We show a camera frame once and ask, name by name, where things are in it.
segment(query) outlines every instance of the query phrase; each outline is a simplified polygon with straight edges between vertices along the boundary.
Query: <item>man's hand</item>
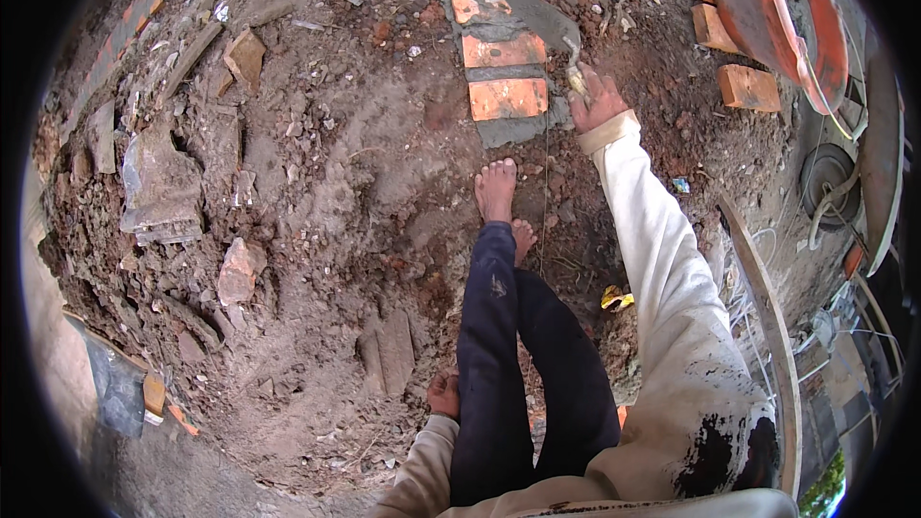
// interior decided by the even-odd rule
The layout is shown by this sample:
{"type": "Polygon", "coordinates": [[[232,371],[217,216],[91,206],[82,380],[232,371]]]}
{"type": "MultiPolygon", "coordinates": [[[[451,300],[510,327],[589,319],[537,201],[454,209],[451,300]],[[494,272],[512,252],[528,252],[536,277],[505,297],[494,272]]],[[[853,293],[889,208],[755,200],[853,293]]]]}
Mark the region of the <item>man's hand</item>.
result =
{"type": "Polygon", "coordinates": [[[457,420],[461,416],[461,396],[458,394],[458,371],[443,370],[428,384],[428,405],[432,414],[444,414],[457,420]]]}
{"type": "Polygon", "coordinates": [[[591,109],[586,109],[585,100],[576,93],[569,93],[569,111],[573,115],[573,124],[580,133],[588,132],[594,127],[599,127],[608,120],[628,110],[624,99],[617,93],[617,85],[610,76],[599,78],[591,67],[583,62],[579,63],[579,70],[585,76],[591,96],[591,109]]]}

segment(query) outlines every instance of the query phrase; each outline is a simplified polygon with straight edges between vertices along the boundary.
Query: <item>person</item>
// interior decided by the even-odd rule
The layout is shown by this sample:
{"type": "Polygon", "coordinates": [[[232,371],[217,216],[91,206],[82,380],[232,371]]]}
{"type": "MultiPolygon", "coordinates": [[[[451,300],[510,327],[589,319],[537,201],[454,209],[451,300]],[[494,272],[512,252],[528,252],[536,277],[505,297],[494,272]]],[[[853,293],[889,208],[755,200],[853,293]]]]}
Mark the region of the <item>person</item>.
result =
{"type": "Polygon", "coordinates": [[[637,305],[636,404],[623,431],[602,360],[537,275],[512,218],[516,166],[484,167],[457,370],[428,389],[432,416],[368,516],[758,516],[793,518],[775,489],[775,410],[752,381],[678,202],[651,172],[636,114],[614,80],[580,64],[591,104],[570,94],[582,151],[601,175],[637,305]],[[543,378],[547,428],[532,463],[516,332],[543,378]]]}

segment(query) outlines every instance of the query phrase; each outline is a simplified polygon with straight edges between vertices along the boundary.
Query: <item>dirt ground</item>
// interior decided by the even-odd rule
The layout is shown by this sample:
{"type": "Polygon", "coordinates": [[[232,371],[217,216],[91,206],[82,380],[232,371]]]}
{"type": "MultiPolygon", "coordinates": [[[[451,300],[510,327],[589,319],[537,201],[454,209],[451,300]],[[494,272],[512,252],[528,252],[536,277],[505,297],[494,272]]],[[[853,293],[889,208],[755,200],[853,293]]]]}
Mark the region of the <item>dirt ground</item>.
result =
{"type": "MultiPolygon", "coordinates": [[[[204,172],[206,225],[199,241],[139,247],[119,230],[121,176],[88,167],[86,126],[58,148],[66,109],[104,40],[105,9],[90,14],[99,22],[83,25],[65,53],[51,87],[60,104],[46,105],[39,117],[35,161],[51,225],[40,249],[70,309],[164,374],[170,399],[201,428],[195,440],[219,448],[260,484],[318,498],[380,489],[424,424],[429,379],[455,361],[465,275],[481,223],[472,173],[512,156],[521,173],[513,212],[531,221],[541,238],[526,266],[543,274],[597,340],[615,398],[631,404],[641,376],[636,314],[599,306],[606,286],[629,291],[629,285],[595,168],[571,128],[485,152],[441,0],[365,0],[360,7],[291,0],[293,14],[253,29],[268,47],[258,94],[236,82],[217,97],[221,53],[258,1],[227,1],[227,30],[167,108],[157,109],[167,58],[180,41],[194,39],[202,27],[196,15],[214,5],[168,1],[89,105],[92,112],[114,98],[118,122],[129,117],[132,93],[139,92],[132,130],[171,125],[176,148],[204,172]],[[422,50],[415,58],[407,55],[412,46],[422,50]],[[303,134],[287,136],[292,117],[301,115],[303,134]],[[237,129],[239,165],[222,146],[237,129]],[[256,174],[251,205],[233,206],[237,167],[256,174]],[[214,293],[235,237],[261,245],[268,266],[232,333],[222,331],[207,360],[188,363],[178,347],[184,325],[162,301],[170,297],[213,326],[226,324],[215,318],[222,308],[214,293]],[[412,376],[403,392],[382,395],[367,379],[359,338],[403,316],[412,376]]],[[[610,12],[620,0],[548,1],[579,20],[585,60],[615,76],[637,110],[655,174],[673,191],[672,178],[687,178],[691,193],[678,200],[702,251],[719,236],[714,205],[720,188],[751,217],[753,231],[778,225],[785,196],[779,188],[789,195],[801,155],[800,112],[786,79],[778,78],[780,113],[723,107],[717,67],[761,67],[695,46],[695,0],[623,0],[636,28],[625,34],[609,27],[605,35],[604,15],[592,6],[610,12]]],[[[563,93],[565,73],[555,58],[548,72],[563,93]]],[[[121,164],[129,129],[116,134],[121,164]]],[[[792,220],[801,232],[804,223],[795,214],[792,220]]],[[[823,269],[834,265],[827,260],[834,241],[826,242],[828,250],[814,255],[824,257],[823,269]]],[[[795,322],[831,282],[804,286],[812,284],[814,273],[802,269],[810,263],[802,259],[791,271],[793,257],[784,256],[780,272],[801,276],[782,288],[785,296],[788,289],[797,293],[785,299],[785,314],[795,322]]],[[[521,365],[537,420],[540,376],[523,349],[521,365]]]]}

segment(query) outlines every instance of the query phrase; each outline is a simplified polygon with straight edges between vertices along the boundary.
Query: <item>trowel handle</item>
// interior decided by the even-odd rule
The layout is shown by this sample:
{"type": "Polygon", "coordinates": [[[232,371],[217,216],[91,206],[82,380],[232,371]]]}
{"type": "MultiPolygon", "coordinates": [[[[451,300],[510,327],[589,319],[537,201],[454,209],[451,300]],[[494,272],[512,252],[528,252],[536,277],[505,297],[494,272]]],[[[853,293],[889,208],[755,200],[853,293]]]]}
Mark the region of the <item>trowel handle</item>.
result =
{"type": "Polygon", "coordinates": [[[589,87],[586,85],[585,76],[582,74],[582,71],[577,67],[569,67],[567,68],[567,78],[569,79],[569,86],[571,86],[574,91],[581,94],[582,98],[585,99],[585,105],[591,105],[589,87]]]}

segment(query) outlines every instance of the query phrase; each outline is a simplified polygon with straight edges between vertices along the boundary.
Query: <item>dark blue pants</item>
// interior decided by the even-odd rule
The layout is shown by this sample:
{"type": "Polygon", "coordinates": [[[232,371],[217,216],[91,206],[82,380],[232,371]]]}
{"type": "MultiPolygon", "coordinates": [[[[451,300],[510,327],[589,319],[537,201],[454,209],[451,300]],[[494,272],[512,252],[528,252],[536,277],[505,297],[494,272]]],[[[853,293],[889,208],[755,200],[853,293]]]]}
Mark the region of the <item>dark blue pants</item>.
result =
{"type": "Polygon", "coordinates": [[[621,437],[601,356],[579,320],[533,272],[515,269],[507,223],[483,226],[473,247],[458,339],[460,434],[451,506],[471,506],[554,476],[583,476],[621,437]],[[547,432],[534,446],[515,333],[543,378],[547,432]]]}

